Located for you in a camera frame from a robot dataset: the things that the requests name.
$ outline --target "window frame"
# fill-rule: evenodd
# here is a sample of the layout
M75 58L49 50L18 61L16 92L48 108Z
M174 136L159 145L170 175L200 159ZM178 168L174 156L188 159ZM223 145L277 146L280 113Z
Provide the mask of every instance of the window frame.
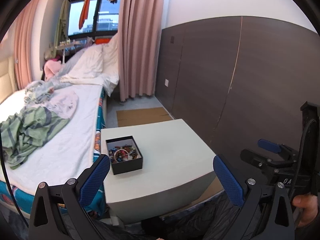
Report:
M70 9L71 9L72 3L81 2L81 1L84 1L84 0L69 0ZM97 31L97 21L98 21L98 17L99 17L99 9L101 6L101 2L102 2L102 0L97 0L96 9L95 9L94 16L93 16L92 32L68 35L68 38L70 40L83 39L86 37L92 37L93 39L95 39L96 37L99 37L99 36L114 36L118 32L118 31Z

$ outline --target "dark wood panel wall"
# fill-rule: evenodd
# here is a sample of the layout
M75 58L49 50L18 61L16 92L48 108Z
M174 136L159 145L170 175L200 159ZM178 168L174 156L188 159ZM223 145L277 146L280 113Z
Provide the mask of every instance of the dark wood panel wall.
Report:
M180 50L174 60L172 37L177 44L171 47ZM298 149L300 106L320 104L319 77L318 34L262 17L212 18L163 30L156 97L215 153L263 182L259 170L240 160L240 151L251 148L276 159L257 148L261 138Z

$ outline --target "floor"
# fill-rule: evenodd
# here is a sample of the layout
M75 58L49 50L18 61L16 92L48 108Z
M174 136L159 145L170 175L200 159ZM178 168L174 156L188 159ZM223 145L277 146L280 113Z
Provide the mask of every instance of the floor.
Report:
M154 107L163 107L163 105L155 96L137 96L135 98L129 98L125 102L121 102L120 100L116 100L113 98L108 98L106 127L118 127L117 111Z

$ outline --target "green curtain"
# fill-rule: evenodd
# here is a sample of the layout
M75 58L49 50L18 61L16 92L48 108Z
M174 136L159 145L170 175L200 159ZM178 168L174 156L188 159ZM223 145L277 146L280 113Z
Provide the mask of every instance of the green curtain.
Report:
M68 0L64 0L60 10L56 34L54 36L54 57L57 52L56 46L58 46L61 41L65 41L68 38L69 10L70 2Z

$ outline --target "orange cloth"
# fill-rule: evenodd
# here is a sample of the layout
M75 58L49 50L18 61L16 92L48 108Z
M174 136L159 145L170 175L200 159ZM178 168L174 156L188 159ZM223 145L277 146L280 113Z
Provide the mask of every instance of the orange cloth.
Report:
M103 43L109 43L111 39L110 38L100 38L100 39L96 39L95 43L98 45L98 44L103 44Z
M79 30L82 29L84 21L88 18L90 0L84 0L82 11L79 19Z

